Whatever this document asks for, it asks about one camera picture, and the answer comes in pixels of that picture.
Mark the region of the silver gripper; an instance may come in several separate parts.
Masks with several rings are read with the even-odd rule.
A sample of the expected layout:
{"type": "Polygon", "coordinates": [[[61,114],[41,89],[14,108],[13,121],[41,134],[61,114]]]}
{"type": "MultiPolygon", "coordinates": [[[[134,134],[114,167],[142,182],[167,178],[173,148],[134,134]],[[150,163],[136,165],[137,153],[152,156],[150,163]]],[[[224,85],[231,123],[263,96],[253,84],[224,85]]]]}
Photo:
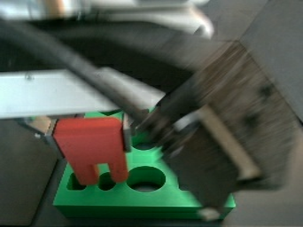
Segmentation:
{"type": "MultiPolygon", "coordinates": [[[[153,107],[164,96],[163,91],[112,68],[100,68],[97,75],[117,86],[121,95],[140,109],[153,107]]],[[[0,73],[0,119],[17,118],[18,125],[49,145],[58,159],[64,159],[64,154],[53,137],[57,120],[41,115],[109,112],[117,109],[66,70],[0,73]]],[[[125,113],[121,115],[121,132],[124,150],[129,153],[130,118],[125,113]]]]}

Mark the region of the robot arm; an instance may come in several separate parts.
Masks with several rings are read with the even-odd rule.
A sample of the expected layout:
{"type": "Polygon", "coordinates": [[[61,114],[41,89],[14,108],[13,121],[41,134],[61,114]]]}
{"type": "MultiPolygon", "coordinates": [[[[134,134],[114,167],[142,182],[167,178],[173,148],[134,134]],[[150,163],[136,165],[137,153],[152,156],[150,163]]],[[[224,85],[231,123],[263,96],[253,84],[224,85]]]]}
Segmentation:
{"type": "Polygon", "coordinates": [[[130,85],[116,77],[105,76],[92,62],[54,36],[36,28],[36,22],[53,19],[73,19],[80,15],[97,16],[105,22],[150,22],[176,28],[180,31],[209,39],[213,36],[213,24],[193,1],[169,5],[100,4],[94,0],[0,0],[0,42],[28,51],[60,70],[41,71],[46,80],[57,78],[80,80],[90,90],[98,93],[108,106],[118,107],[140,124],[140,130],[148,133],[156,145],[167,153],[183,149],[183,138],[172,124],[161,115],[149,116],[138,111],[140,104],[124,95],[130,85]]]}

